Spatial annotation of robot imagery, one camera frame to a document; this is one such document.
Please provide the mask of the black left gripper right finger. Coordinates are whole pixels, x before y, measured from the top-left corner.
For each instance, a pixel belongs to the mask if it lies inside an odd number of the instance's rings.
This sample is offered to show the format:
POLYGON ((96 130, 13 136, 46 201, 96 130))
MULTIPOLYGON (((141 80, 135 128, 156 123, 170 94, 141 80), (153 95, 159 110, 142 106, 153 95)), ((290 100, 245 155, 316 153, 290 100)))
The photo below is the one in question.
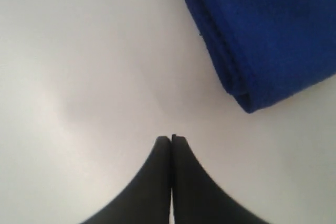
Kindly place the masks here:
POLYGON ((262 223, 208 175, 187 139, 173 135, 171 171, 175 223, 262 223))

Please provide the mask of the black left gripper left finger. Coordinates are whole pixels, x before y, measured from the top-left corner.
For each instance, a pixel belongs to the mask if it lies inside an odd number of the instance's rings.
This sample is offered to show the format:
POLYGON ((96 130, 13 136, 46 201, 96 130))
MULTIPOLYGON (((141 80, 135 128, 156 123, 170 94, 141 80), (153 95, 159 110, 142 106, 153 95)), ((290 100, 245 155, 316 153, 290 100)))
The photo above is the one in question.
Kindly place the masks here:
POLYGON ((158 137, 145 163, 125 189, 84 223, 169 223, 170 154, 170 139, 158 137))

